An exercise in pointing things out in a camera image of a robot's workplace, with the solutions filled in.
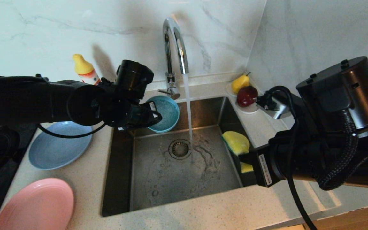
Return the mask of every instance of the faucet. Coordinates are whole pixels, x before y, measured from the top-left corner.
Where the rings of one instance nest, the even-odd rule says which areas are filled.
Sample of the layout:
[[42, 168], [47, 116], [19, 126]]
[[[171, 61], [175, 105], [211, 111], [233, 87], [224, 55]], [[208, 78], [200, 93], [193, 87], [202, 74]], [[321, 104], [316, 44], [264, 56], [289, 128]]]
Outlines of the faucet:
[[163, 23], [163, 37], [165, 46], [165, 56], [167, 58], [167, 91], [158, 90], [161, 93], [168, 94], [172, 99], [178, 99], [180, 92], [178, 91], [178, 85], [175, 82], [175, 73], [172, 71], [171, 64], [171, 47], [170, 47], [170, 36], [177, 47], [178, 60], [180, 61], [180, 68], [182, 74], [188, 73], [187, 53], [185, 51], [184, 41], [181, 37], [180, 27], [173, 18], [166, 18]]

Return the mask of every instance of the marble backsplash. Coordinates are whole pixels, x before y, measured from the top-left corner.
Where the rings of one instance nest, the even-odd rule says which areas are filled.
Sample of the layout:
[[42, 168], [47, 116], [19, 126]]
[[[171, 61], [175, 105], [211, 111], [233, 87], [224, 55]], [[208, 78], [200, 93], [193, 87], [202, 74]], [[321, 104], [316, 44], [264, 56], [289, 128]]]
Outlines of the marble backsplash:
[[283, 85], [298, 95], [311, 74], [359, 56], [368, 57], [368, 1], [268, 1], [247, 71], [261, 91]]
[[174, 15], [183, 33], [190, 77], [200, 82], [206, 78], [197, 76], [209, 76], [212, 82], [226, 74], [233, 77], [245, 70], [265, 4], [266, 0], [0, 0], [0, 75], [41, 73], [51, 81], [79, 80], [72, 55], [80, 53], [110, 80], [121, 60], [130, 59], [148, 66], [154, 81], [163, 83], [162, 23]]

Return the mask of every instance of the stainless steel sink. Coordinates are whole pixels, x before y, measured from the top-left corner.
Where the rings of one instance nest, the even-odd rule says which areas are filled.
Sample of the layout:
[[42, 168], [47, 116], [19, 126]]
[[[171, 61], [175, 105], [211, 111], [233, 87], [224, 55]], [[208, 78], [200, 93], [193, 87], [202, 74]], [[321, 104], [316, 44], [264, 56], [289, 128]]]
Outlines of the stainless steel sink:
[[189, 143], [187, 105], [171, 131], [148, 128], [114, 131], [108, 162], [102, 216], [225, 192], [256, 183], [241, 173], [238, 157], [221, 138], [223, 132], [246, 136], [229, 99], [191, 101], [193, 149]]

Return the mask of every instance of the bowl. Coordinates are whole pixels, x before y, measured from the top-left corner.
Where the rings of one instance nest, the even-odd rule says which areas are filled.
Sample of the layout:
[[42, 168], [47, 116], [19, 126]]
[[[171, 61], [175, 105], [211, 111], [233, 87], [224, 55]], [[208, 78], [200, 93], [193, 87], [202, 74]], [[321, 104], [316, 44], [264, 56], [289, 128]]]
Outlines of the bowl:
[[180, 109], [177, 103], [168, 96], [154, 96], [147, 100], [147, 102], [150, 101], [155, 103], [157, 111], [163, 119], [159, 123], [150, 126], [149, 129], [161, 134], [174, 128], [180, 117]]

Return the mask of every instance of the faucet handle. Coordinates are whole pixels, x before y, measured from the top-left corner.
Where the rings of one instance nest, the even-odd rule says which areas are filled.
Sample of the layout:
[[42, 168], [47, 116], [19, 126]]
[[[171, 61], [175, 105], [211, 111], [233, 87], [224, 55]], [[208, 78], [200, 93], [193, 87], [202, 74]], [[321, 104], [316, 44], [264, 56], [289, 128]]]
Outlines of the faucet handle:
[[165, 93], [165, 94], [168, 94], [168, 95], [170, 95], [170, 93], [169, 93], [169, 92], [167, 92], [167, 91], [164, 91], [164, 90], [158, 90], [158, 92], [160, 92], [160, 93]]
[[158, 90], [158, 92], [168, 94], [168, 96], [171, 97], [171, 99], [173, 100], [176, 100], [181, 96], [180, 92], [176, 87], [170, 87], [167, 89], [167, 91]]

